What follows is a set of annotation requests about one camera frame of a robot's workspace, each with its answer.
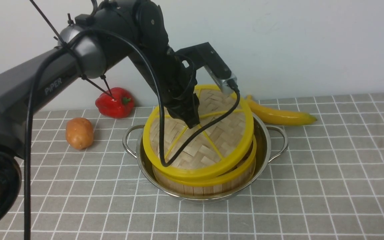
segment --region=pot handle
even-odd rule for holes
[[[124,134],[124,137],[122,138],[122,146],[124,147],[124,149],[131,155],[133,156],[134,158],[137,159],[137,152],[134,152],[127,144],[127,138],[128,136],[130,135],[130,133],[136,129],[143,129],[145,128],[145,125],[136,125],[136,126],[132,126],[131,128],[127,129],[127,132]]]
[[[282,149],[269,159],[268,163],[270,163],[273,159],[276,159],[283,152],[285,152],[287,150],[287,148],[288,148],[288,137],[287,137],[287,133],[282,128],[280,128],[280,127],[277,127],[277,126],[266,126],[266,127],[269,130],[273,130],[273,131],[279,132],[282,135],[282,138],[284,139],[284,145],[282,146]]]

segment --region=stainless steel pot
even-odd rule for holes
[[[221,193],[217,195],[189,196],[189,195],[176,193],[172,190],[165,188],[163,185],[159,184],[158,181],[156,181],[155,175],[153,173],[152,163],[146,156],[145,150],[143,149],[143,143],[142,143],[143,131],[140,133],[139,138],[137,140],[136,152],[133,151],[127,145],[127,138],[130,135],[130,133],[137,129],[143,129],[144,125],[137,125],[129,128],[122,139],[122,145],[124,146],[124,149],[131,156],[137,159],[137,163],[139,164],[140,170],[142,171],[143,175],[145,175],[145,177],[152,184],[154,184],[155,187],[164,191],[166,194],[179,199],[186,200],[188,202],[197,202],[197,203],[218,202],[218,201],[226,200],[236,196],[237,194],[239,194],[241,190],[243,190],[244,188],[252,184],[262,174],[262,172],[265,170],[268,163],[270,163],[273,159],[276,159],[277,157],[279,157],[288,147],[287,134],[282,128],[279,128],[276,126],[265,126],[265,124],[255,114],[253,114],[253,117],[254,117],[254,136],[256,137],[256,141],[257,141],[256,169],[254,170],[253,177],[250,181],[248,181],[241,187],[238,187],[229,192]],[[268,129],[279,132],[284,138],[284,145],[282,146],[282,149],[272,157],[271,157],[271,137],[269,135]]]

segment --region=bamboo steamer lid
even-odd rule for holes
[[[198,85],[195,93],[200,101],[200,125],[189,129],[183,121],[166,114],[166,162],[189,136],[226,113],[236,100],[235,94],[226,96],[216,85]],[[169,177],[184,181],[210,179],[229,171],[244,158],[253,140],[253,124],[250,107],[241,99],[232,114],[194,138],[171,166],[164,167],[159,158],[159,108],[155,108],[143,129],[143,148],[154,167]]]

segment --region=bamboo steamer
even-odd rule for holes
[[[216,85],[195,87],[201,124],[189,129],[178,119],[165,117],[166,162],[202,126],[227,112],[236,96],[224,95]],[[143,129],[143,149],[153,165],[157,180],[176,192],[208,195],[231,190],[248,181],[255,167],[253,114],[243,99],[236,110],[194,138],[173,164],[164,167],[159,158],[159,108]]]
[[[256,168],[256,149],[256,140],[253,139],[244,159],[228,172],[207,180],[182,181],[161,173],[155,166],[152,169],[156,180],[172,191],[191,196],[211,196],[236,189],[252,178]]]

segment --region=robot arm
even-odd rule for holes
[[[154,69],[160,84],[161,100],[173,118],[189,128],[199,124],[195,73],[205,67],[215,83],[227,94],[227,81],[234,80],[227,65],[209,43],[175,52],[169,47],[159,6],[150,0],[111,0],[94,5],[91,15],[79,15],[75,23],[61,31],[65,42],[90,29],[116,33],[140,47]],[[11,208],[20,190],[21,173],[14,157],[24,159],[25,122],[30,86],[40,65],[52,56],[61,43],[23,64],[0,74],[0,219]],[[33,112],[36,113],[73,81],[86,75],[95,79],[126,57],[131,59],[156,93],[156,86],[138,53],[125,42],[104,34],[87,34],[72,46],[76,57],[61,54],[44,70],[38,84]],[[188,61],[185,67],[182,61]]]

